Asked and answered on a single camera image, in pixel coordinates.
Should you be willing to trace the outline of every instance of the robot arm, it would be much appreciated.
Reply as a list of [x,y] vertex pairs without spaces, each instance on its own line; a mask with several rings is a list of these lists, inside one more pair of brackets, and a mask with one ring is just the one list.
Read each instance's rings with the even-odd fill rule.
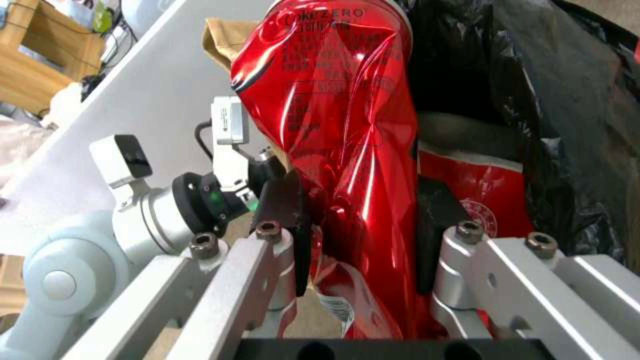
[[[32,250],[23,271],[29,300],[14,327],[0,337],[1,358],[50,359],[64,354],[152,259],[179,255],[196,234],[222,237],[229,221],[255,207],[249,167],[257,166],[264,175],[275,158],[244,158],[240,164],[218,167],[226,181],[239,176],[234,183],[243,186],[222,188],[213,173],[186,173],[158,189],[145,182],[152,171],[135,136],[110,136],[93,143],[90,151],[116,207],[59,224]],[[245,169],[237,172],[238,165]],[[283,174],[284,168],[278,169],[267,173]],[[253,183],[261,188],[268,179],[263,176]]]

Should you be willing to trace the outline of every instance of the crumpled red packaging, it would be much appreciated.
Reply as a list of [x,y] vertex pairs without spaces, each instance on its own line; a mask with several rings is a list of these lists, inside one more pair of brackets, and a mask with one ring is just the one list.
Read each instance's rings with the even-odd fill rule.
[[416,334],[411,48],[392,1],[283,0],[231,67],[258,128],[304,178],[323,251],[339,262],[333,275],[364,278],[384,317],[369,320],[388,324],[377,334],[392,338]]

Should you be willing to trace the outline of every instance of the bolt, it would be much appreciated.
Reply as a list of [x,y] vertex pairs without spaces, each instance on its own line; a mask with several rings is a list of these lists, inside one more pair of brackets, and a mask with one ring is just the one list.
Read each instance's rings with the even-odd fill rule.
[[196,259],[209,259],[218,254],[218,237],[213,233],[196,234],[189,244],[191,255]]
[[255,228],[258,239],[277,243],[282,239],[282,226],[274,220],[261,221]]
[[261,161],[267,161],[273,156],[273,151],[270,148],[266,148],[260,151],[259,157]]
[[545,233],[529,233],[524,240],[524,245],[531,249],[540,259],[550,259],[556,254],[558,242]]
[[464,220],[456,226],[456,236],[469,245],[482,241],[484,229],[479,222]]

